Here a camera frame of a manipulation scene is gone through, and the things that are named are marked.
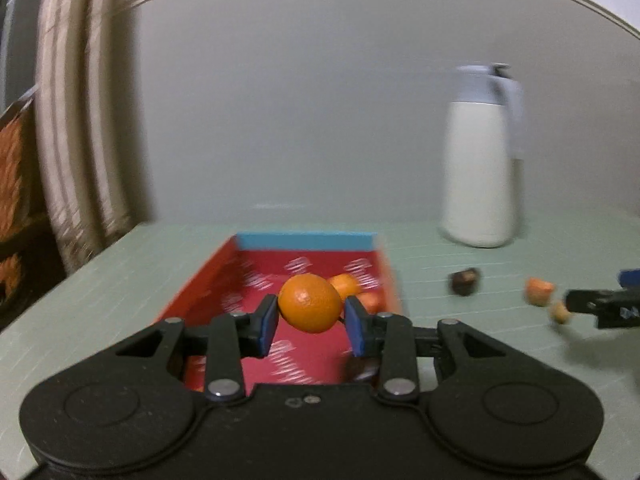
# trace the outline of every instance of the table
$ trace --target table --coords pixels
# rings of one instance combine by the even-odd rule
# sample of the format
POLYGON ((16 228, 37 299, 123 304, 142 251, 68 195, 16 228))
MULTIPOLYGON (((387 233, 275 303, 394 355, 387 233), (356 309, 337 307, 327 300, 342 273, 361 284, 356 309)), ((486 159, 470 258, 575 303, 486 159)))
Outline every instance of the table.
MULTIPOLYGON (((0 335, 0 470, 9 480, 34 465, 18 426, 18 409, 29 389, 151 323, 239 228, 138 226, 0 335)), ((553 327, 544 309, 522 299, 527 276, 557 283, 559 293, 569 287, 616 288, 620 269, 640 267, 639 219, 577 210, 533 216, 521 238, 493 250, 448 242, 429 222, 241 228, 379 232, 415 325, 457 317, 589 384, 606 410, 590 465, 608 480, 640 474, 640 330, 599 332, 590 316, 553 327), (468 266, 482 270, 479 293, 450 295, 447 274, 468 266)), ((433 388, 431 360, 421 358, 418 364, 422 389, 433 388)))

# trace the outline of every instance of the red box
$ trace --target red box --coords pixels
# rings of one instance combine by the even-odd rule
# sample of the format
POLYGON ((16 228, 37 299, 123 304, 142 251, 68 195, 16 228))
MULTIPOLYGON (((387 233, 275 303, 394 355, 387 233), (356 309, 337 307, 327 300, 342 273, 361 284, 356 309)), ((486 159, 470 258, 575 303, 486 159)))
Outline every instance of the red box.
MULTIPOLYGON (((224 312, 251 313, 265 294, 278 294, 290 276, 305 272, 324 278, 348 272, 363 291, 382 295, 385 311, 402 313, 394 274, 375 234, 238 233, 210 257, 158 319, 181 317, 194 326, 208 324, 224 312)), ((242 360, 247 393, 255 383, 339 383, 350 350, 341 323, 327 332, 308 334, 280 319, 270 354, 242 360)), ((187 360, 183 380, 193 390, 202 390, 205 360, 187 360)))

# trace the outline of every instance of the screw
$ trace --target screw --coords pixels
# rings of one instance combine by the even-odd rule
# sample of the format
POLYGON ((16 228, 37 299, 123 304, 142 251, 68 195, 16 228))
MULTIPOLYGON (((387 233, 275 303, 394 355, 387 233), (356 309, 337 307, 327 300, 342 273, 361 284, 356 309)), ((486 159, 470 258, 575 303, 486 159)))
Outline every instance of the screw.
POLYGON ((302 399, 300 399, 300 397, 291 397, 285 400, 284 403, 290 408, 299 408, 302 406, 302 399))
POLYGON ((322 399, 317 395, 308 395, 303 399, 307 404, 318 404, 322 399))
POLYGON ((384 384, 384 388, 393 396, 408 395, 415 390, 415 383, 409 379, 396 377, 389 379, 384 384))
POLYGON ((209 383, 207 390, 216 397, 223 399, 238 393, 240 391, 240 384, 232 379, 216 379, 209 383))

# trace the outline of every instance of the thermos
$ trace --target thermos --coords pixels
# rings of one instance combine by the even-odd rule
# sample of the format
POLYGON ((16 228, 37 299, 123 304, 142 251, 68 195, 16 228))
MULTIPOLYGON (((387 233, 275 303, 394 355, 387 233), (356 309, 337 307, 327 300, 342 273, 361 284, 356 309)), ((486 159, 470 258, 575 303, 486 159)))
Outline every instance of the thermos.
POLYGON ((462 66, 450 104, 442 230, 480 248, 509 242, 519 221, 516 160, 522 158, 522 88, 504 64, 462 66))

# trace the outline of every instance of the green table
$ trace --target green table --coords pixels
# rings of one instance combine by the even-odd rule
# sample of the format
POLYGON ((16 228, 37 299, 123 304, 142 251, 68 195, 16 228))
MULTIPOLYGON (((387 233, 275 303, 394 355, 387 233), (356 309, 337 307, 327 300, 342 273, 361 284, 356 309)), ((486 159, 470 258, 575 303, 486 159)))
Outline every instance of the green table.
MULTIPOLYGON (((640 474, 640 331, 599 332, 577 316, 553 327, 527 306, 522 288, 539 276, 566 288, 616 288, 622 268, 640 267, 640 221, 621 214, 571 212, 532 218, 524 236, 494 250, 443 240, 436 225, 323 224, 242 226, 267 230, 370 230, 383 235, 414 324, 462 321, 560 368, 595 389, 606 410, 590 464, 608 480, 640 474), (449 272, 480 267, 478 294, 449 294, 449 272)), ((0 335, 0 470, 20 478, 34 461, 18 409, 39 381, 151 323, 204 260, 238 226, 142 225, 62 283, 0 335)), ((431 361, 420 359, 423 389, 431 361)))

